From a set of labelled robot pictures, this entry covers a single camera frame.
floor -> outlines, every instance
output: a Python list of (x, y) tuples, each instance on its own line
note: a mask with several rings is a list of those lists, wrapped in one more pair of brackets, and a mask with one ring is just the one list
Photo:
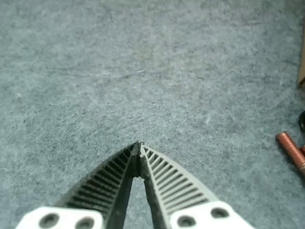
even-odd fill
[[(52, 205), (136, 140), (257, 229), (305, 228), (275, 141), (297, 126), (303, 0), (2, 0), (0, 223)], [(153, 228), (136, 179), (124, 228)]]

copper standoff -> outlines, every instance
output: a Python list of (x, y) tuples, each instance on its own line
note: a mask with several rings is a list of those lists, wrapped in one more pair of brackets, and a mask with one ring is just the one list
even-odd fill
[(305, 176), (305, 156), (301, 153), (300, 149), (295, 145), (289, 134), (286, 132), (281, 132), (276, 136), (276, 139), (286, 150), (288, 155), (293, 159), (296, 167)]
[(301, 153), (303, 154), (303, 156), (305, 156), (305, 145), (303, 147), (300, 148)]

gray carpet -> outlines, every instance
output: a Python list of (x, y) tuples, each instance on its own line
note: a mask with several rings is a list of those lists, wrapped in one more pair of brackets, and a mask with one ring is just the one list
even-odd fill
[[(2, 0), (0, 224), (143, 140), (258, 229), (305, 228), (302, 0)], [(125, 227), (153, 228), (136, 179)]]

bracket hole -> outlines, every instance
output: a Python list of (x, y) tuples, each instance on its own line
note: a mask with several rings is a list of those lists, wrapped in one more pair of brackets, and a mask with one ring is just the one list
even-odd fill
[(214, 208), (211, 211), (211, 215), (213, 216), (213, 218), (218, 219), (228, 217), (229, 213), (223, 208)]
[(93, 228), (94, 220), (92, 218), (84, 218), (78, 221), (75, 229), (91, 229)]
[(181, 228), (187, 228), (187, 227), (191, 227), (193, 225), (196, 224), (196, 221), (193, 217), (191, 216), (180, 216), (178, 218), (178, 225)]
[(51, 228), (57, 224), (58, 220), (59, 220), (59, 215), (57, 215), (55, 213), (51, 213), (51, 214), (44, 216), (40, 220), (39, 226), (44, 229)]

cardboard box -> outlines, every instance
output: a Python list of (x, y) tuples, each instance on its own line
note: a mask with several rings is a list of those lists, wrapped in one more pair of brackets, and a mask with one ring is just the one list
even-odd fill
[(299, 80), (298, 85), (304, 86), (305, 84), (305, 33), (303, 32), (303, 48), (302, 48), (302, 57), (301, 57), (301, 64), (299, 70)]

